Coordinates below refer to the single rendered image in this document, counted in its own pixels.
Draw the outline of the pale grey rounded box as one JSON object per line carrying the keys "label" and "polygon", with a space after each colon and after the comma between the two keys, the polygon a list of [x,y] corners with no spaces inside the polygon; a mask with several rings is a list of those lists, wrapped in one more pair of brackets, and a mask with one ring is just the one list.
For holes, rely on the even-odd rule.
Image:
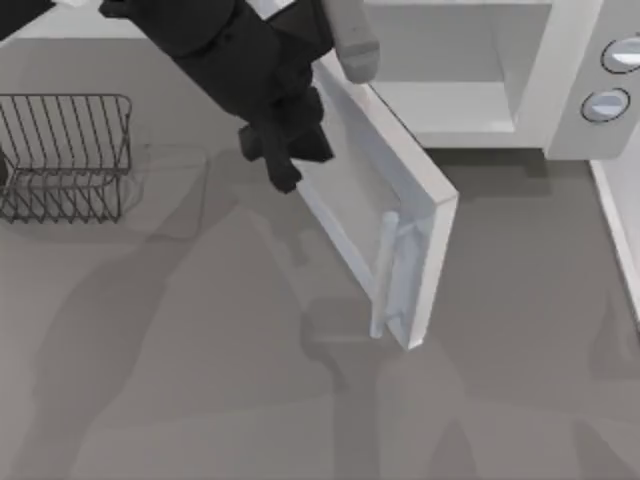
{"label": "pale grey rounded box", "polygon": [[369,22],[364,0],[320,1],[345,77],[353,84],[373,81],[380,65],[380,42]]}

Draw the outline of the pale microwave oven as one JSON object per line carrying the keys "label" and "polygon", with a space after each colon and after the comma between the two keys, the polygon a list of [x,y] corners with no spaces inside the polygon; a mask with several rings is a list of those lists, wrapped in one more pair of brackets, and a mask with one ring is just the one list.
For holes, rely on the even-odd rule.
{"label": "pale microwave oven", "polygon": [[[428,148],[533,148],[611,159],[640,121],[640,69],[601,65],[640,35],[640,0],[365,0],[382,48],[373,89]],[[621,88],[618,119],[585,120],[593,92]]]}

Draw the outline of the grey microwave knob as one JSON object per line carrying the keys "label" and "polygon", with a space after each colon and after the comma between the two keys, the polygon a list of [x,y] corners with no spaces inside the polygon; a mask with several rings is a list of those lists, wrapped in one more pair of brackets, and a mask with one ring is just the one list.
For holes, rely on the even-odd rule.
{"label": "grey microwave knob", "polygon": [[614,121],[625,114],[631,97],[621,88],[593,92],[581,105],[581,115],[588,122],[601,124]]}
{"label": "grey microwave knob", "polygon": [[630,74],[640,69],[640,35],[614,39],[601,54],[601,65],[615,75]]}

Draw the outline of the white microwave door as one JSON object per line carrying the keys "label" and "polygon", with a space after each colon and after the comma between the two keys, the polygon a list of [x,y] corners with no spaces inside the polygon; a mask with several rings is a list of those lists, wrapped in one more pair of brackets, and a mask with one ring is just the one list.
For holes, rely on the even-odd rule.
{"label": "white microwave door", "polygon": [[299,163],[299,192],[370,303],[382,217],[398,213],[384,331],[412,350],[429,328],[459,193],[377,92],[346,79],[335,54],[315,64],[314,80],[334,157]]}

